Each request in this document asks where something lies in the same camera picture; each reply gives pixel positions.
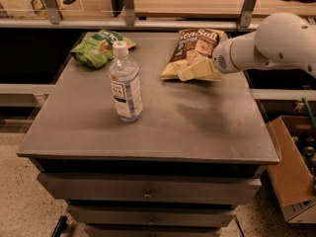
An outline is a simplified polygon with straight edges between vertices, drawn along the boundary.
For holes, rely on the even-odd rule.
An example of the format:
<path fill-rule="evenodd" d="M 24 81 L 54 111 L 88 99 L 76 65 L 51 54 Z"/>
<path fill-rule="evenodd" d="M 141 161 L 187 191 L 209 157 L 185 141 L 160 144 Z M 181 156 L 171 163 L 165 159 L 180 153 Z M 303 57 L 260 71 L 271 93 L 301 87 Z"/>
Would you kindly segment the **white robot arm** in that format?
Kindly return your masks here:
<path fill-rule="evenodd" d="M 178 72 L 181 81 L 219 81 L 223 74 L 249 69 L 301 69 L 316 76 L 316 29 L 289 13 L 272 14 L 254 32 L 222 40 L 211 59 Z"/>

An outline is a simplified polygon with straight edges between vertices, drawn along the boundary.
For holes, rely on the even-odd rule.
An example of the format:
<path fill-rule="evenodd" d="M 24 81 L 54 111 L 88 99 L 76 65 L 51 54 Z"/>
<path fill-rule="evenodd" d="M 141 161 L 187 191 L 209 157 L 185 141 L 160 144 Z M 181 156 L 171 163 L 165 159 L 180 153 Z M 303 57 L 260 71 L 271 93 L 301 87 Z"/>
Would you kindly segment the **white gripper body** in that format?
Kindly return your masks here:
<path fill-rule="evenodd" d="M 231 47 L 234 39 L 222 40 L 212 53 L 212 60 L 217 70 L 221 73 L 236 73 L 239 69 L 231 57 Z"/>

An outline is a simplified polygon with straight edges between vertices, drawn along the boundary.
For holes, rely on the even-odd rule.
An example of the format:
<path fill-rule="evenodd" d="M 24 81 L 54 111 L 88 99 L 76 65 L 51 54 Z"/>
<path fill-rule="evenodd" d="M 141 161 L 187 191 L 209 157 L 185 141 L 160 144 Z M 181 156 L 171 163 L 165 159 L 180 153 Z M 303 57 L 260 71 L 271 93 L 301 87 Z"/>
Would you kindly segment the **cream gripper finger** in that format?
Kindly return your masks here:
<path fill-rule="evenodd" d="M 178 73 L 178 77 L 181 81 L 220 81 L 221 73 L 215 68 L 211 59 L 204 58 L 182 69 Z"/>

